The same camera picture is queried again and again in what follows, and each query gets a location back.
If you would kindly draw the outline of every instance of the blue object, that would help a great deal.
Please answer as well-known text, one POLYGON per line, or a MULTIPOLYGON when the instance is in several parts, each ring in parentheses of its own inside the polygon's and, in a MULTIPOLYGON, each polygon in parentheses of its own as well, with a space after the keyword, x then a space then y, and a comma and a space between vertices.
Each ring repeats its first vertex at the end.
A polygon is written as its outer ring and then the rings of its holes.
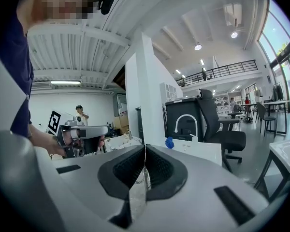
POLYGON ((169 149, 174 148, 173 137, 168 137, 167 140, 165 140, 165 145, 166 145, 169 149))

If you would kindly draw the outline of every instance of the large window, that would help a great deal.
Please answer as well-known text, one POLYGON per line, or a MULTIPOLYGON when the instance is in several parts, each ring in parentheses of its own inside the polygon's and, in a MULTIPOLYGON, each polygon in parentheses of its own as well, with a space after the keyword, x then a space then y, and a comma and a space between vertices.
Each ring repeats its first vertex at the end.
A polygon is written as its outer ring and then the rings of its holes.
POLYGON ((275 77, 275 85, 283 89, 284 99, 290 100, 290 21, 272 0, 259 38, 275 77))

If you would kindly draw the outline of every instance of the ceiling light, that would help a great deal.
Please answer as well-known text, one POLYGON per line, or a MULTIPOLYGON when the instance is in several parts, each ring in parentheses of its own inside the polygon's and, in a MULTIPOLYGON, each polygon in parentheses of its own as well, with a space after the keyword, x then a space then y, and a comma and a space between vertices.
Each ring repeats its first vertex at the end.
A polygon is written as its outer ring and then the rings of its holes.
POLYGON ((238 35, 237 32, 233 32, 233 33, 231 34, 231 38, 232 38, 232 39, 235 39, 235 38, 237 37, 237 35, 238 35))
POLYGON ((81 84, 80 81, 50 81, 51 84, 81 84))
POLYGON ((201 48, 202 48, 202 46, 200 44, 198 44, 194 47, 194 50, 199 51, 201 48))

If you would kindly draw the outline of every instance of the curved white tube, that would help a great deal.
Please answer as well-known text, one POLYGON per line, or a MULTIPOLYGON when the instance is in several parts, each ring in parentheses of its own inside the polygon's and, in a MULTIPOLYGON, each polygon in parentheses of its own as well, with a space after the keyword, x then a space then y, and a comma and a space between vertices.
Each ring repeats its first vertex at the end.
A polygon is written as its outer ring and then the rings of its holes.
POLYGON ((192 116, 192 115, 190 115, 190 114, 183 114, 183 115, 181 115, 181 116, 178 117, 178 119, 177 119, 177 121, 176 121, 175 131, 174 131, 174 132, 175 132, 175 133, 178 132, 178 130, 177 130, 178 122, 179 122, 179 120, 180 120, 182 117, 185 117, 185 116, 188 116, 188 117, 193 118, 193 120, 194 120, 194 122, 195 122, 195 134, 198 135, 198 133, 197 133, 197 131, 198 131, 198 128, 197 128, 197 120, 196 120, 196 118, 195 118, 194 116, 192 116))

